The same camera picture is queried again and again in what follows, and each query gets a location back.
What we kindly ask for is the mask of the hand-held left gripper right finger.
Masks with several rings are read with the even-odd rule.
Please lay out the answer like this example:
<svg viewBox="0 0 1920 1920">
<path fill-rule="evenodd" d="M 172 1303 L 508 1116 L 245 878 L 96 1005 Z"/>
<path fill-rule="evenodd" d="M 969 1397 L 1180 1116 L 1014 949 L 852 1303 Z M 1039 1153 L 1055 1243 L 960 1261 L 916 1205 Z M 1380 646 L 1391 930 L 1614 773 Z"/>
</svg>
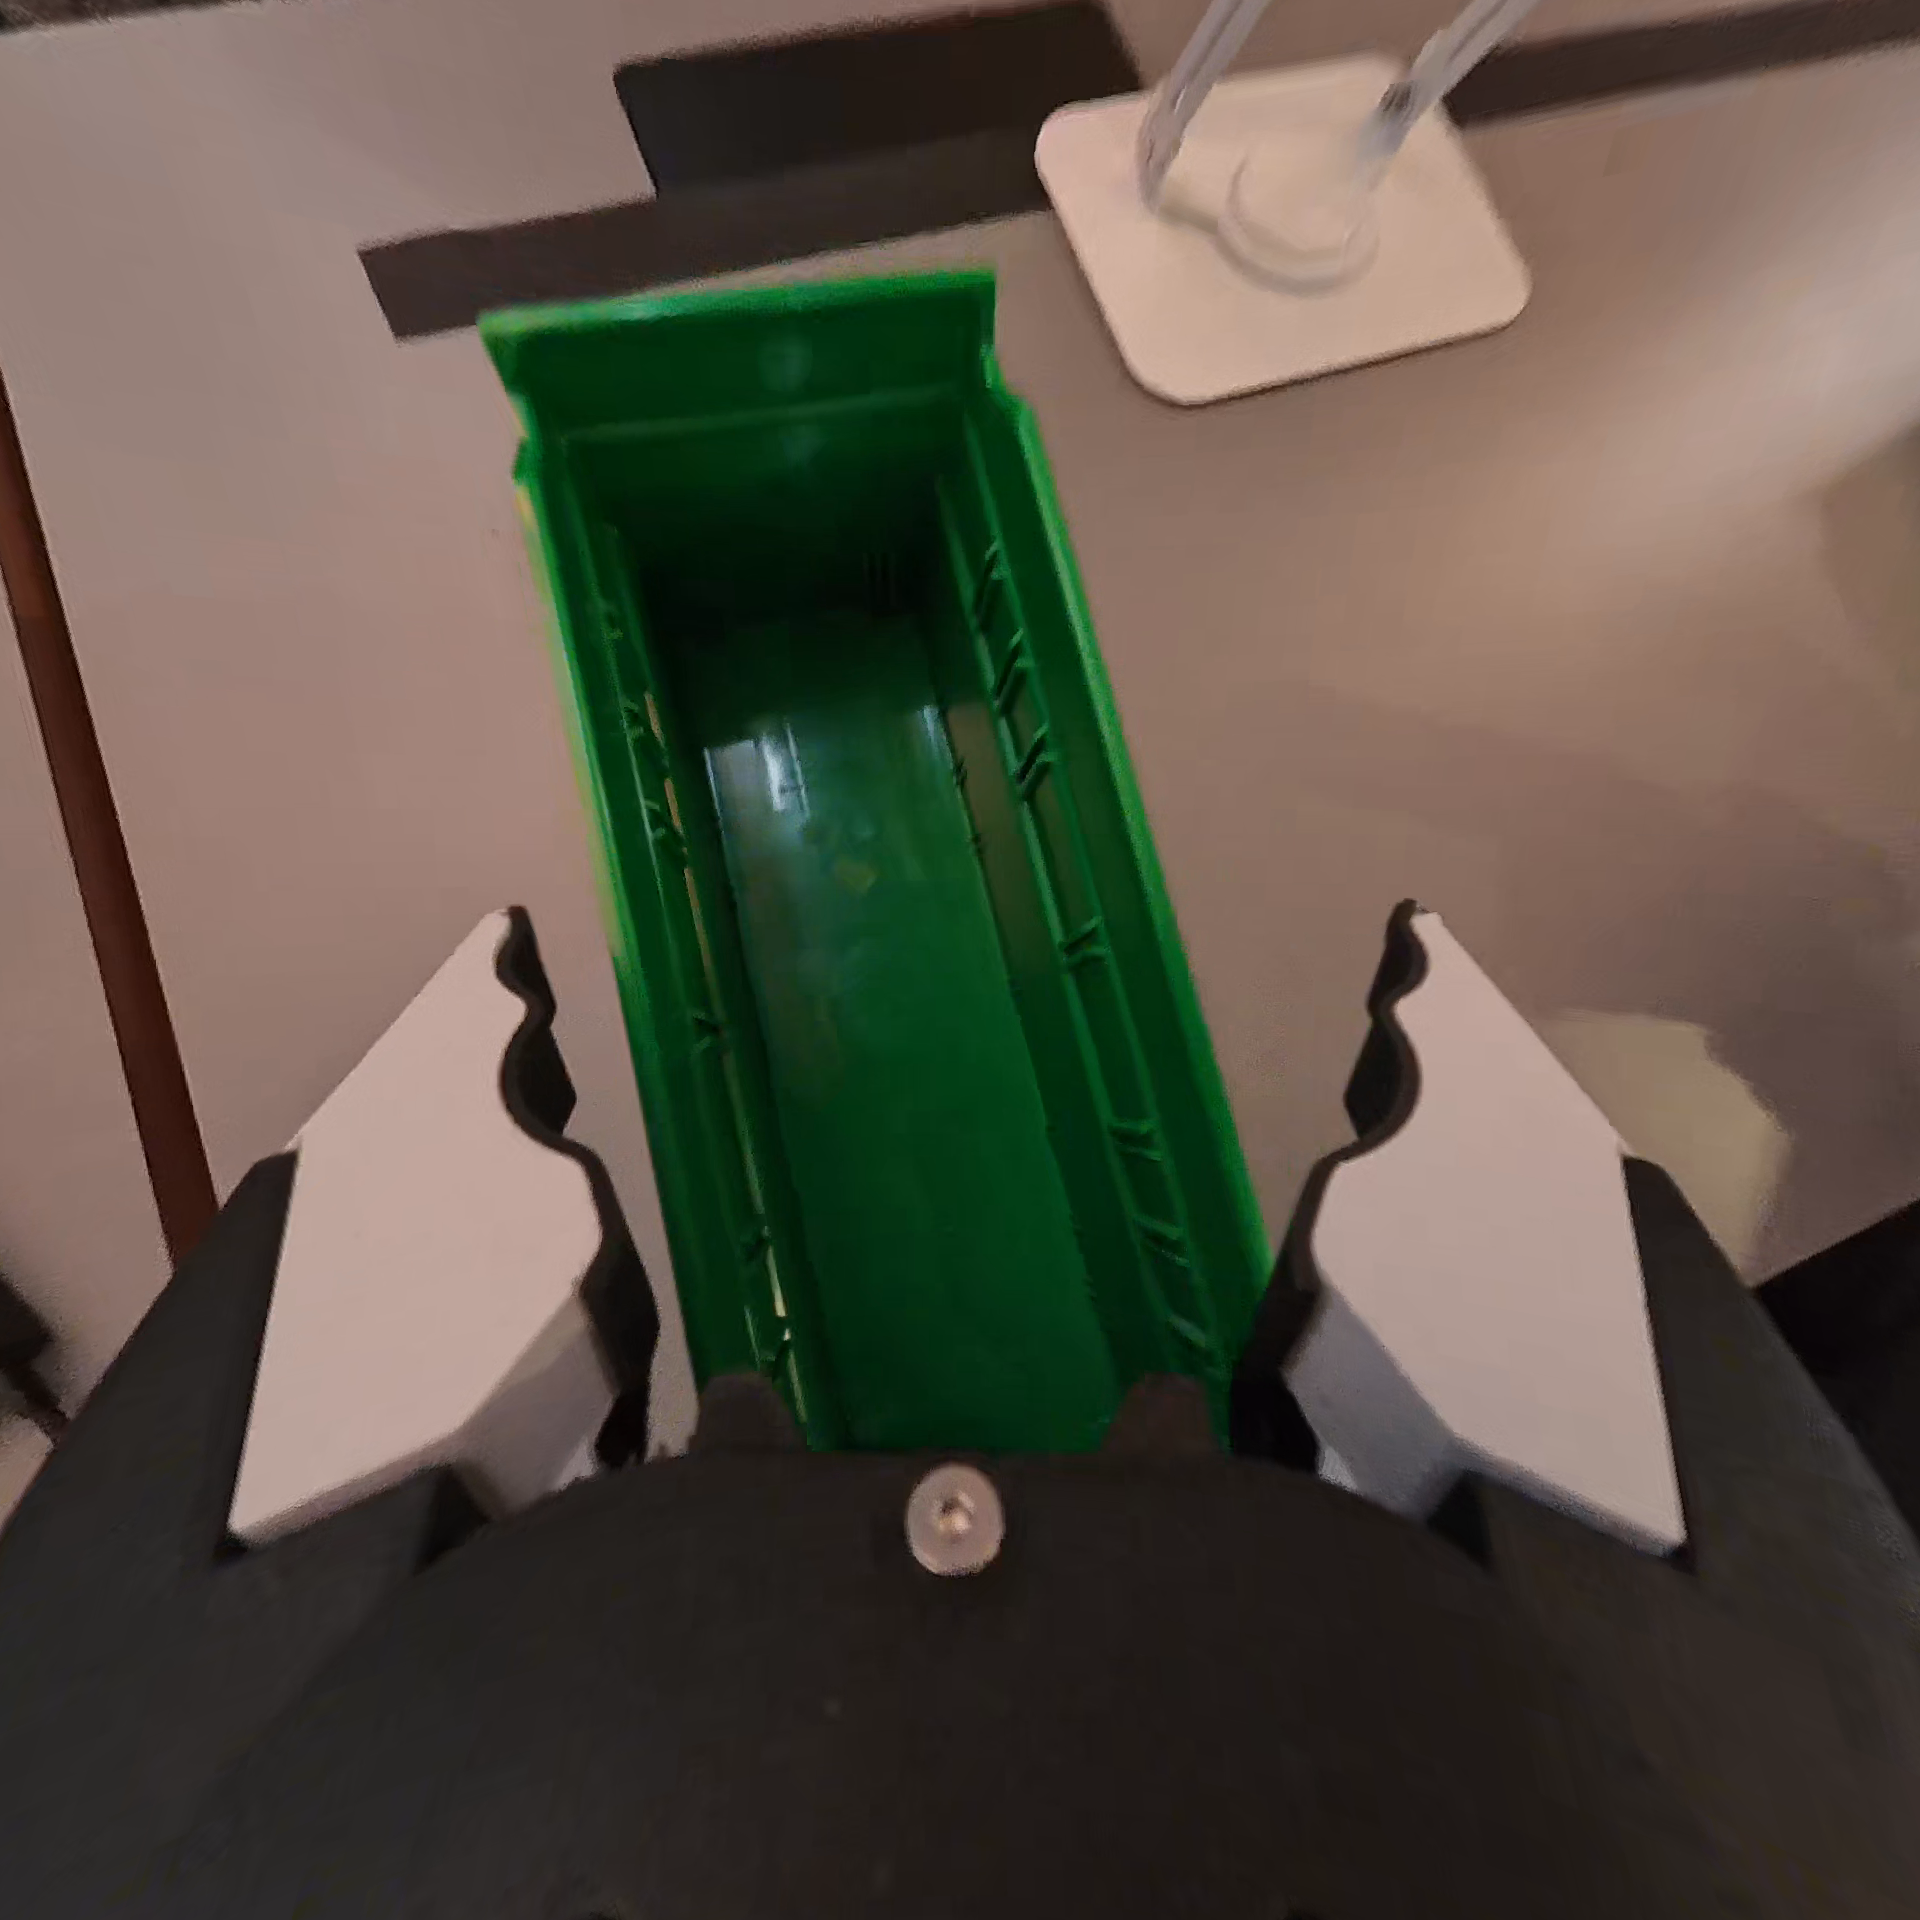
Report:
<svg viewBox="0 0 1920 1920">
<path fill-rule="evenodd" d="M 1631 1548 L 1688 1530 L 1626 1148 L 1444 920 L 1394 907 L 1229 1377 L 1229 1449 L 1416 1521 L 1481 1475 Z"/>
</svg>

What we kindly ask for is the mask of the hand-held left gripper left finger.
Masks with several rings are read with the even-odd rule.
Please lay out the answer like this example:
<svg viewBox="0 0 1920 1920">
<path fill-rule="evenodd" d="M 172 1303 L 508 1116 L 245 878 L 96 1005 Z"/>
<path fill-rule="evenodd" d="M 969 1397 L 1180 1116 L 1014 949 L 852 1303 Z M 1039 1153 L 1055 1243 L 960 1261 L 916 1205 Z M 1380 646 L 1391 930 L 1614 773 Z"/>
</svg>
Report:
<svg viewBox="0 0 1920 1920">
<path fill-rule="evenodd" d="M 530 913 L 485 913 L 292 1138 L 228 1528 L 264 1544 L 424 1470 L 485 1512 L 639 1458 L 660 1303 Z"/>
</svg>

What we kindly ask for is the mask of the green plastic bin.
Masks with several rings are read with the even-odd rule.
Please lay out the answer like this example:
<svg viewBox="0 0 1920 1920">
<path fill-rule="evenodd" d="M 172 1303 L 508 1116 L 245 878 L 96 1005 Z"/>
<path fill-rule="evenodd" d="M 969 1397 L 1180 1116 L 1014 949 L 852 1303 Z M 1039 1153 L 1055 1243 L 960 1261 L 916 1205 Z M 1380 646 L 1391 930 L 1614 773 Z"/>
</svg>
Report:
<svg viewBox="0 0 1920 1920">
<path fill-rule="evenodd" d="M 692 1379 L 1231 1440 L 1270 1237 L 996 276 L 497 308 Z"/>
</svg>

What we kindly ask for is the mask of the white rounded board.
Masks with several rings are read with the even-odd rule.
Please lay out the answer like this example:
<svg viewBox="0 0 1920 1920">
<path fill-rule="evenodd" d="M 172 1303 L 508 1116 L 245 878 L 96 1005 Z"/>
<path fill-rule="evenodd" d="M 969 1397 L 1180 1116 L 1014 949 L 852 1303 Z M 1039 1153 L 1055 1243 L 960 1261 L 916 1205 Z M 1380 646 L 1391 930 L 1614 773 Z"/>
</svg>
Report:
<svg viewBox="0 0 1920 1920">
<path fill-rule="evenodd" d="M 1481 337 L 1525 310 L 1531 273 L 1444 109 L 1410 132 L 1377 188 L 1371 252 L 1354 278 L 1293 289 L 1250 276 L 1220 245 L 1214 223 L 1255 146 L 1324 150 L 1394 77 L 1380 54 L 1223 77 L 1185 132 L 1157 209 L 1138 186 L 1145 91 L 1043 120 L 1037 177 L 1144 391 L 1209 405 Z"/>
</svg>

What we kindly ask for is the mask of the black tape strip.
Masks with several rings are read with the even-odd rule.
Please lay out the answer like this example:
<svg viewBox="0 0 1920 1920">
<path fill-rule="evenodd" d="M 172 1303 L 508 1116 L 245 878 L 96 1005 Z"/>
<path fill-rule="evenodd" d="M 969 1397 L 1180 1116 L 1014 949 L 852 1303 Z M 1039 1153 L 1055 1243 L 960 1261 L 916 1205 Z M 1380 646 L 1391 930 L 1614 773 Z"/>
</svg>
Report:
<svg viewBox="0 0 1920 1920">
<path fill-rule="evenodd" d="M 1043 206 L 1060 107 L 1140 89 L 1104 4 L 867 22 L 630 60 L 614 91 L 652 193 L 360 252 L 395 340 L 495 310 L 776 268 Z"/>
</svg>

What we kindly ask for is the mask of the white round dish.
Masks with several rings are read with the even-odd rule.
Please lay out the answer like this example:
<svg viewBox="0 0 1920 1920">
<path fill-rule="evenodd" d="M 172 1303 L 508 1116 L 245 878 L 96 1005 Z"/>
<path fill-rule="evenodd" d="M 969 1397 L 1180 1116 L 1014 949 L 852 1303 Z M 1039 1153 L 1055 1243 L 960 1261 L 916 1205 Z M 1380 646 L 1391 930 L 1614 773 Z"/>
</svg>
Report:
<svg viewBox="0 0 1920 1920">
<path fill-rule="evenodd" d="M 1237 158 L 1211 232 L 1239 276 L 1331 291 L 1377 255 L 1377 169 L 1347 136 L 1267 137 Z"/>
</svg>

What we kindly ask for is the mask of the clear plastic tube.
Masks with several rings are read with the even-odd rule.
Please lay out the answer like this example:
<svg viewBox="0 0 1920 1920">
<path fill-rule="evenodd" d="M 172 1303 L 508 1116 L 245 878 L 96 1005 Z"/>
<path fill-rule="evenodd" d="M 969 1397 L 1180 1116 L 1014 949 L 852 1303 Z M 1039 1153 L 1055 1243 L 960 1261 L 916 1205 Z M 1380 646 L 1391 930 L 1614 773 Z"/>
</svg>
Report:
<svg viewBox="0 0 1920 1920">
<path fill-rule="evenodd" d="M 1359 172 L 1375 175 L 1385 169 L 1419 118 L 1510 37 L 1537 6 L 1537 1 L 1467 1 L 1439 25 L 1359 125 L 1356 134 Z"/>
<path fill-rule="evenodd" d="M 1133 184 L 1148 212 L 1160 212 L 1197 109 L 1267 9 L 1270 1 L 1209 1 L 1154 91 L 1133 142 Z"/>
</svg>

